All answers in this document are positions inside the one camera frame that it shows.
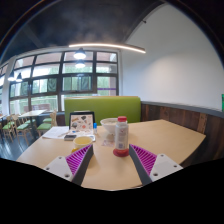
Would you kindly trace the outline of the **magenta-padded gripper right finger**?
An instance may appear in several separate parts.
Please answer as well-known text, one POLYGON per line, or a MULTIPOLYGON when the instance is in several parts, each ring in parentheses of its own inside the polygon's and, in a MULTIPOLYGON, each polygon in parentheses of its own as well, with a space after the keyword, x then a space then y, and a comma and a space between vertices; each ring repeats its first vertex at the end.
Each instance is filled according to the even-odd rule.
POLYGON ((129 145, 129 155, 143 186, 182 169, 179 164, 165 154, 155 155, 133 144, 129 145))

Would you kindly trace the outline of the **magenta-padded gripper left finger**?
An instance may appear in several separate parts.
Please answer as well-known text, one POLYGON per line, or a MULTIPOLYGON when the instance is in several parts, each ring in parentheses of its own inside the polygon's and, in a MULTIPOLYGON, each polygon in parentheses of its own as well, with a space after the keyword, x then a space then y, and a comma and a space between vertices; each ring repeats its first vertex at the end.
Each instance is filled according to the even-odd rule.
POLYGON ((92 156, 93 145, 90 144, 66 157, 56 157, 44 170, 80 186, 92 156))

